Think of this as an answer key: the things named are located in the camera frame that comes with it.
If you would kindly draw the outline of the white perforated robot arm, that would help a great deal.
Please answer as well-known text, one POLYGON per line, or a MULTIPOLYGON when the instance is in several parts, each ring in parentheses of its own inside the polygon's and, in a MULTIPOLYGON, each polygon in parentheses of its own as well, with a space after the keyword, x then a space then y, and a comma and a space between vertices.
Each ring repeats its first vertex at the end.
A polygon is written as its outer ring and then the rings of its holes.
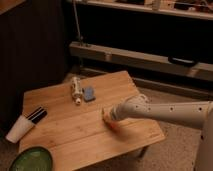
POLYGON ((213 101, 150 103, 144 94, 139 94, 115 105, 108 117, 112 121, 127 118, 154 119, 201 129, 212 111, 213 101))

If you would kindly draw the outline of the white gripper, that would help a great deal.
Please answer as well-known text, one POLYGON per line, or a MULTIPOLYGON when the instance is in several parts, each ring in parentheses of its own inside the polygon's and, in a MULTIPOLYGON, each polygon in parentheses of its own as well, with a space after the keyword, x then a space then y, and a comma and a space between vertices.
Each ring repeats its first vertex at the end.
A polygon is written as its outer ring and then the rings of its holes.
POLYGON ((126 105, 118 104, 114 106, 109 113, 113 121, 121 121, 128 118, 129 108, 126 105))

